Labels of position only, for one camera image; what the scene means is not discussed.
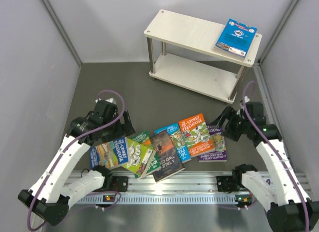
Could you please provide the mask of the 52-storey treehouse purple book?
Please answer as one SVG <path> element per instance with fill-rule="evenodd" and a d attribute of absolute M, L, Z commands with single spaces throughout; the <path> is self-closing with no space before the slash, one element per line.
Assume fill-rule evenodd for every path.
<path fill-rule="evenodd" d="M 199 162 L 226 162 L 227 152 L 225 138 L 222 135 L 223 129 L 217 126 L 208 125 L 209 134 L 215 147 L 214 151 L 199 156 Z"/>

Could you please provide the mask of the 78-storey treehouse orange book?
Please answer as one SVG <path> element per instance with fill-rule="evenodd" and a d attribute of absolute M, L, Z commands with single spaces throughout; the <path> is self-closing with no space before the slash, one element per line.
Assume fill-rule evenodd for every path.
<path fill-rule="evenodd" d="M 202 113 L 179 121 L 179 127 L 192 158 L 215 150 Z"/>

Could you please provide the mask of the tale of two cities book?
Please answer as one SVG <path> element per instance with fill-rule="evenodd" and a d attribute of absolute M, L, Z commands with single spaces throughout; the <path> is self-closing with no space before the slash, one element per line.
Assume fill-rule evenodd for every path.
<path fill-rule="evenodd" d="M 159 159 L 160 168 L 153 172 L 153 178 L 159 183 L 185 169 L 177 149 L 167 130 L 159 132 L 151 138 L 152 147 Z"/>

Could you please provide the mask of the blue back-cover book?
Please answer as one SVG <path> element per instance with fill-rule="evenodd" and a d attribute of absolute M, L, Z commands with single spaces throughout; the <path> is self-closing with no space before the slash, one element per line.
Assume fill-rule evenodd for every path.
<path fill-rule="evenodd" d="M 215 47 L 245 58 L 256 33 L 257 29 L 255 27 L 229 19 Z"/>

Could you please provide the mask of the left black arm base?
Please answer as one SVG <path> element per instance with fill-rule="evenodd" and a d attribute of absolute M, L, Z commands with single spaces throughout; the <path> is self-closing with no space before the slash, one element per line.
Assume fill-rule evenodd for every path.
<path fill-rule="evenodd" d="M 112 176 L 103 183 L 101 188 L 95 189 L 92 192 L 117 191 L 126 192 L 128 189 L 127 176 Z"/>

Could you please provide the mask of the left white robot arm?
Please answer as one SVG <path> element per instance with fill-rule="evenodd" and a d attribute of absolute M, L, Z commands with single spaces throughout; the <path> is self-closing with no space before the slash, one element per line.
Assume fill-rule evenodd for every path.
<path fill-rule="evenodd" d="M 93 110 L 85 117 L 74 119 L 63 137 L 62 144 L 38 181 L 21 190 L 18 199 L 46 223 L 55 226 L 80 199 L 94 191 L 106 191 L 113 184 L 111 169 L 130 160 L 126 137 L 134 134 L 127 111 L 118 113 L 113 98 L 97 99 Z M 97 141 L 102 151 L 87 175 L 66 185 L 66 181 L 82 156 Z"/>

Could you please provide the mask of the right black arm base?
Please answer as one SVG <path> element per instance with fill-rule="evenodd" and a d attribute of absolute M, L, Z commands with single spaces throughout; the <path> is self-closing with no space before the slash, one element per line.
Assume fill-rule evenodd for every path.
<path fill-rule="evenodd" d="M 232 176 L 217 176 L 216 181 L 219 192 L 229 194 L 239 191 L 238 183 Z"/>

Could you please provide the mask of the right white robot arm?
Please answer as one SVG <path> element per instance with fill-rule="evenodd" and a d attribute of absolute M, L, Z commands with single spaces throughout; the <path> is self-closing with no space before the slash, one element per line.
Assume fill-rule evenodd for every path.
<path fill-rule="evenodd" d="M 269 124 L 260 102 L 241 102 L 240 110 L 225 107 L 211 123 L 222 134 L 238 141 L 246 135 L 263 159 L 270 180 L 262 179 L 253 165 L 242 164 L 232 170 L 232 183 L 238 190 L 248 189 L 263 206 L 274 232 L 309 232 L 319 220 L 319 203 L 301 186 L 287 157 L 282 135 Z"/>

